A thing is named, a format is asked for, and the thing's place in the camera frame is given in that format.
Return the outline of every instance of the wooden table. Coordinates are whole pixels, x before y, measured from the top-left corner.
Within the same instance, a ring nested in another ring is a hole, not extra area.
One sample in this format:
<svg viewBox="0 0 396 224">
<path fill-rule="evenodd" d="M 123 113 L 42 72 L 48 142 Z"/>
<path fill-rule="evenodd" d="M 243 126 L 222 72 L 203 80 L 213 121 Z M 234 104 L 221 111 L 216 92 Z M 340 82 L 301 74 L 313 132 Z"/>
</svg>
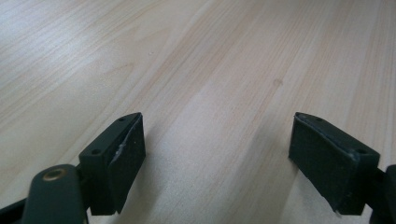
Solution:
<svg viewBox="0 0 396 224">
<path fill-rule="evenodd" d="M 91 223 L 368 223 L 288 159 L 296 111 L 396 163 L 396 2 L 3 1 L 0 206 L 114 119 L 148 156 L 119 216 Z"/>
</svg>

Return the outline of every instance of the light wood tabletop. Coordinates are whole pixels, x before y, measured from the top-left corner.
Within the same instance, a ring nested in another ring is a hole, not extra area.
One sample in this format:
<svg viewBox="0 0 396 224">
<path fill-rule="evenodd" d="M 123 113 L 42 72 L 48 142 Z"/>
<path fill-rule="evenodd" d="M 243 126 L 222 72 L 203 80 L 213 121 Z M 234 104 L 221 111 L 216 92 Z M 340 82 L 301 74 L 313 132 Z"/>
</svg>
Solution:
<svg viewBox="0 0 396 224">
<path fill-rule="evenodd" d="M 396 163 L 393 0 L 6 0 L 0 27 L 0 207 L 134 112 L 148 155 L 91 223 L 368 223 L 288 159 L 296 111 Z"/>
</svg>

